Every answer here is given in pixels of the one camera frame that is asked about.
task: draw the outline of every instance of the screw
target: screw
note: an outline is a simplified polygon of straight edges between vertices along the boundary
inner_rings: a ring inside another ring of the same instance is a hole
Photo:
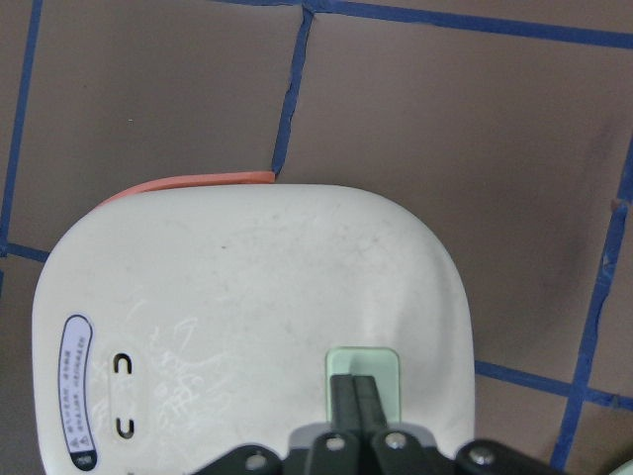
[[[495,455],[486,447],[473,447],[468,456],[478,465],[491,465],[495,461]]]
[[[325,441],[325,446],[327,447],[327,450],[330,450],[332,452],[335,452],[336,450],[342,450],[345,447],[345,440],[342,437],[335,435],[334,437],[330,437],[328,440]]]
[[[259,470],[265,467],[267,462],[266,457],[261,453],[256,453],[246,459],[246,470]]]
[[[385,437],[385,444],[393,450],[405,448],[407,445],[407,436],[400,432],[392,432]]]

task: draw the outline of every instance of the label sticker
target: label sticker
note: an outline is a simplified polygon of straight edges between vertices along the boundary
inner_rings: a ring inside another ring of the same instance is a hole
[[[63,328],[57,387],[59,412],[70,459],[84,471],[97,464],[97,451],[92,440],[86,408],[86,366],[92,339],[92,328],[85,317],[73,315]]]

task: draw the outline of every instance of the metal bolt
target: metal bolt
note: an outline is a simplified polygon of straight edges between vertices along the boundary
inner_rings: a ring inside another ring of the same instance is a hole
[[[345,440],[342,437],[335,435],[334,437],[330,437],[328,440],[325,441],[325,446],[327,447],[327,450],[330,450],[332,452],[335,452],[336,450],[342,450],[345,447]]]
[[[468,456],[478,465],[491,465],[495,461],[495,455],[486,447],[473,447]]]
[[[394,450],[405,448],[407,436],[400,432],[392,432],[385,437],[385,444]]]
[[[259,470],[263,468],[268,463],[266,457],[264,457],[261,453],[256,453],[251,455],[246,459],[246,470]]]

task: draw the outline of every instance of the black c-shaped symbol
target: black c-shaped symbol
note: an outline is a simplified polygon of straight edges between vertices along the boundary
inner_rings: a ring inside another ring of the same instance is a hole
[[[132,436],[135,434],[135,422],[132,419],[128,420],[128,430],[122,430],[121,420],[117,418],[117,433],[122,438],[132,438]]]
[[[115,365],[115,373],[119,372],[119,362],[122,359],[124,360],[124,362],[126,363],[126,366],[128,367],[128,374],[132,374],[132,359],[129,356],[127,356],[125,353],[118,353],[115,356],[115,359],[113,361]]]

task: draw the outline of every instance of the green eraser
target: green eraser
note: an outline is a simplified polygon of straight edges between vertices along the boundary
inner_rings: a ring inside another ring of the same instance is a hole
[[[327,352],[325,387],[327,388],[327,420],[332,420],[329,377],[333,374],[373,376],[389,423],[401,421],[400,359],[390,348],[342,346]]]

